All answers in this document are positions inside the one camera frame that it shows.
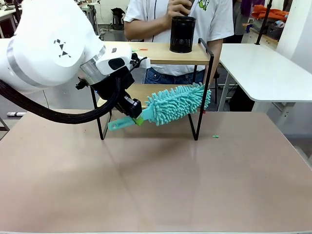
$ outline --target white table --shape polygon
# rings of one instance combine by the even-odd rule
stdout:
[[[0,22],[7,20],[7,19],[10,19],[14,32],[16,31],[16,26],[15,26],[14,17],[13,17],[13,14],[15,12],[16,12],[15,9],[8,10],[8,11],[0,10]],[[0,35],[2,38],[4,38],[4,34],[3,34],[2,29],[1,29],[1,26],[0,26]]]
[[[312,74],[274,50],[255,44],[224,44],[221,64],[228,71],[218,111],[223,111],[230,77],[255,101],[254,112],[267,112],[273,103],[282,125],[297,102],[312,102]]]
[[[101,141],[96,121],[26,113],[0,141],[0,234],[312,232],[312,171],[265,114],[207,112],[190,130],[147,121]]]

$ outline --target shirt graphic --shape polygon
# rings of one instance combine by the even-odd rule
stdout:
[[[210,0],[200,0],[200,1],[199,1],[199,7],[200,7],[201,9],[203,9],[204,11],[206,11],[209,2],[210,2]]]

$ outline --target white t-shirt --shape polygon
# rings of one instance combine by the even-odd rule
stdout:
[[[133,20],[152,21],[167,13],[168,0],[130,0],[124,21]],[[189,16],[196,18],[194,41],[198,38],[204,41],[223,39],[234,34],[233,27],[233,3],[232,0],[195,0]],[[154,36],[154,42],[170,42],[171,30],[164,31]],[[152,65],[162,74],[180,76],[191,73],[194,70],[192,65]],[[205,66],[198,66],[197,70],[202,71]]]

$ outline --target hand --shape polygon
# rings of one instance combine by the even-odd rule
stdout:
[[[191,7],[192,3],[189,0],[169,0],[167,14],[164,17],[165,25],[171,28],[172,17],[189,15],[190,10],[186,7]]]

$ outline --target beige table surface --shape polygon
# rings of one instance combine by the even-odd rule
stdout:
[[[151,64],[178,64],[178,65],[208,65],[209,56],[200,44],[193,44],[192,52],[186,54],[174,53],[169,50],[168,43],[156,42],[120,42],[105,41],[108,45],[119,45],[128,43],[133,50],[147,49],[146,51],[136,51],[139,56],[148,57]]]
[[[262,113],[207,113],[197,142],[187,118],[101,141],[96,121],[27,113],[0,141],[2,231],[297,233],[311,220],[312,172]]]

